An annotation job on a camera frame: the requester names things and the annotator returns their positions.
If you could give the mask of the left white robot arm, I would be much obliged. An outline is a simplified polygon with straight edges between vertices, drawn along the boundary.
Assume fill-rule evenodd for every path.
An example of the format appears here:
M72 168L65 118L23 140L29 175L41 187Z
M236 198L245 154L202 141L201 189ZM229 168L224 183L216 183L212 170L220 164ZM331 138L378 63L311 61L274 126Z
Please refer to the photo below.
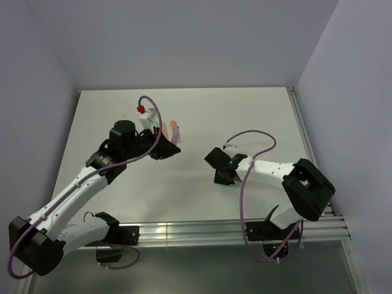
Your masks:
M179 128L173 127L172 131L171 138L167 138L164 127L145 127L137 132L132 121L115 122L109 138L61 193L28 218L16 217L9 224L9 274L16 277L12 271L13 258L44 276L79 247L90 243L118 247L123 231L119 221L105 212L96 213L91 220L73 227L66 225L82 206L110 185L127 164L144 156L163 160L180 153Z

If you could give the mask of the pink highlighter pen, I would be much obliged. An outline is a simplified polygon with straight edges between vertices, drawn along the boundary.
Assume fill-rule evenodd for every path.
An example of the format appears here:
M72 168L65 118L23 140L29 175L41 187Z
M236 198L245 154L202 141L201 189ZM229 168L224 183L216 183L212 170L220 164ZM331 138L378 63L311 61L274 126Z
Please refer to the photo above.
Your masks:
M172 131L173 133L171 137L171 143L177 145L181 142L179 127L177 126L176 128L172 129Z

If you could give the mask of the yellow pen cap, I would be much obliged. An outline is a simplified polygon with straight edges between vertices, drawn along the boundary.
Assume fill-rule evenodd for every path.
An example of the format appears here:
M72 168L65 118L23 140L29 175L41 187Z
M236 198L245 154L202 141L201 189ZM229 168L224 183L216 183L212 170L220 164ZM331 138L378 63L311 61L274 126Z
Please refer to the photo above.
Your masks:
M164 135L165 137L168 136L167 127L166 127L166 124L165 124L164 122L162 123L162 133L163 133L163 135Z

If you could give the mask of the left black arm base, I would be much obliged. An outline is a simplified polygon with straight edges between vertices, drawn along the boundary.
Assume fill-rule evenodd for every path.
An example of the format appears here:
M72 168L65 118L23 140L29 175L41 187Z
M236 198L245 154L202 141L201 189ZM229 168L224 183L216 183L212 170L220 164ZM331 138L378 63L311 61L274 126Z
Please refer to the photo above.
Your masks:
M140 251L135 248L138 244L139 227L118 227L117 231L110 236L96 242L97 246L107 246L109 249L98 249L96 250L96 260L102 266L107 266L111 269L123 269L136 264L140 258ZM134 253L134 259L132 262L121 265L113 266L110 263L118 263L123 257L126 256L127 252Z

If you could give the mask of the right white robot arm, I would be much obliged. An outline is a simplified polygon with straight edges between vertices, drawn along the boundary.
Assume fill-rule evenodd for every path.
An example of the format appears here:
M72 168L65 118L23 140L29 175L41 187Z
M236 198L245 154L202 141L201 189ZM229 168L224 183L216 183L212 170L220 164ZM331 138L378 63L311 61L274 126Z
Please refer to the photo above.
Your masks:
M316 222L324 212L336 189L309 160L294 163L256 160L245 154L230 157L216 147L205 161L215 169L214 183L225 186L241 183L239 193L240 218L244 217L243 198L247 180L269 184L285 191L288 201L275 206L267 217L266 234L280 238L287 227L304 219Z

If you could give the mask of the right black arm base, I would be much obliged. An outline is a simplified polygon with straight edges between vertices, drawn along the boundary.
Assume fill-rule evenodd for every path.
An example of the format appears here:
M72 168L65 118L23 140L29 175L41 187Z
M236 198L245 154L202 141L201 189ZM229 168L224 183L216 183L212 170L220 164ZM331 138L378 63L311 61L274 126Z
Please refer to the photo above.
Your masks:
M275 260L282 260L290 253L290 240L297 240L294 250L297 250L303 236L301 222L293 223L285 229L280 229L269 220L258 222L246 222L246 236L250 242L256 241L280 241L278 243L264 244L263 251L269 258L273 254Z

